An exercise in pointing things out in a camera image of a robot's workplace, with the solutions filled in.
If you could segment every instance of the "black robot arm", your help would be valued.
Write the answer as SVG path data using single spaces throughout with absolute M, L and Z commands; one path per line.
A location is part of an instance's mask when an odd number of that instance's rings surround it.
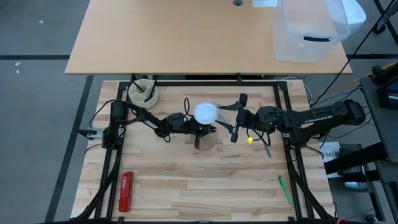
M 136 117 L 127 120 L 127 109 L 130 109 Z M 166 138 L 171 133 L 194 134 L 195 148 L 197 149 L 200 148 L 201 137 L 216 131 L 214 126 L 200 124 L 191 115 L 173 113 L 160 120 L 145 108 L 126 101 L 116 100 L 111 103 L 109 126 L 104 130 L 102 147 L 107 149 L 117 149 L 120 146 L 120 125 L 129 125 L 135 122 L 146 124 L 148 127 L 152 128 L 156 136 L 160 138 Z
M 274 106 L 260 107 L 256 114 L 244 109 L 247 103 L 247 95 L 241 94 L 239 101 L 233 105 L 221 106 L 224 110 L 237 110 L 235 126 L 224 124 L 231 133 L 231 142 L 238 139 L 239 128 L 248 128 L 271 134 L 278 130 L 289 133 L 290 143 L 295 146 L 306 143 L 312 136 L 327 134 L 330 129 L 339 125 L 360 125 L 366 119 L 362 106 L 353 100 L 337 102 L 330 106 L 310 109 L 306 111 L 284 111 Z M 313 123 L 306 128 L 303 124 Z

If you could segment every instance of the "yellow object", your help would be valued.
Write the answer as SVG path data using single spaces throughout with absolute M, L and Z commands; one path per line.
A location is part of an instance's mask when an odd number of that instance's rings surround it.
M 246 144 L 251 144 L 251 142 L 253 142 L 253 138 L 249 137 L 248 140 L 246 140 Z

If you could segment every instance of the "green marker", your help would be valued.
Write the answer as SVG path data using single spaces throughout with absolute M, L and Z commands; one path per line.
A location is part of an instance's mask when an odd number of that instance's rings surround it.
M 280 182 L 282 188 L 284 189 L 284 192 L 286 194 L 287 201 L 289 202 L 289 205 L 291 205 L 292 204 L 292 199 L 290 198 L 289 192 L 287 191 L 287 188 L 286 188 L 284 179 L 282 178 L 282 175 L 279 175 L 279 182 Z

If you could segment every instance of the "clear plastic container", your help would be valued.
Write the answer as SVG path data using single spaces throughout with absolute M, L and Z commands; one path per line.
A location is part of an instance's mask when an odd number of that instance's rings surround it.
M 274 21 L 278 60 L 316 63 L 349 36 L 341 0 L 277 0 Z

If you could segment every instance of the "wooden tabletop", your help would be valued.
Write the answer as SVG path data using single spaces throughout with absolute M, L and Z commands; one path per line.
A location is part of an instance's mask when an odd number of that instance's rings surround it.
M 341 44 L 319 63 L 277 60 L 275 8 L 243 2 L 90 1 L 65 72 L 335 75 L 346 63 Z
M 302 81 L 287 83 L 293 109 L 307 110 Z M 105 101 L 116 98 L 118 84 L 115 81 L 103 83 L 97 109 Z M 158 118 L 183 111 L 185 97 L 190 100 L 191 111 L 203 101 L 221 105 L 234 103 L 240 93 L 248 94 L 248 109 L 253 113 L 258 110 L 259 101 L 276 106 L 271 86 L 161 86 L 158 90 L 159 102 L 150 109 Z M 223 113 L 233 123 L 236 112 Z M 94 127 L 105 128 L 108 124 L 109 106 L 105 106 L 96 117 Z M 113 219 L 124 216 L 126 220 L 147 221 L 286 221 L 287 217 L 295 216 L 294 206 L 287 202 L 278 181 L 278 176 L 282 175 L 291 195 L 281 133 L 271 134 L 270 159 L 261 142 L 246 144 L 245 130 L 239 130 L 238 142 L 233 144 L 228 131 L 218 124 L 215 126 L 217 144 L 210 150 L 199 151 L 190 143 L 189 136 L 172 134 L 171 142 L 166 143 L 142 123 L 129 125 Z M 88 146 L 100 142 L 89 141 Z M 318 141 L 311 140 L 308 145 L 318 148 Z M 302 149 L 302 154 L 310 190 L 333 214 L 333 200 L 321 156 L 308 149 Z M 105 150 L 101 146 L 86 153 L 72 217 L 79 215 L 97 193 L 104 158 Z M 119 184 L 121 174 L 126 171 L 135 173 L 134 192 L 131 211 L 121 213 L 118 210 Z M 306 216 L 303 195 L 299 192 L 301 208 Z M 108 194 L 105 198 L 103 215 Z

